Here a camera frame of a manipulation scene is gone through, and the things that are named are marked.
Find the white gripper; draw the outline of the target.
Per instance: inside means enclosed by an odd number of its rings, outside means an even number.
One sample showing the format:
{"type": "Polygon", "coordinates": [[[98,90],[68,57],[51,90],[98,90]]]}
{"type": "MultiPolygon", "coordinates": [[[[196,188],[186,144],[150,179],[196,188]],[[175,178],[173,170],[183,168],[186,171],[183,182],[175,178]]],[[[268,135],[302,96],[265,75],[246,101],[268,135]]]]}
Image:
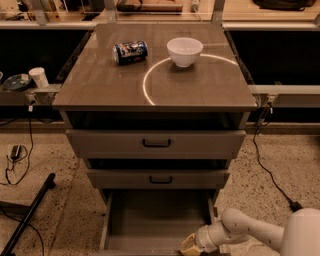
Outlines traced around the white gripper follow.
{"type": "Polygon", "coordinates": [[[250,237],[246,234],[234,234],[221,221],[205,225],[189,235],[180,245],[184,256],[200,256],[201,252],[211,253],[226,244],[240,244],[250,237]]]}

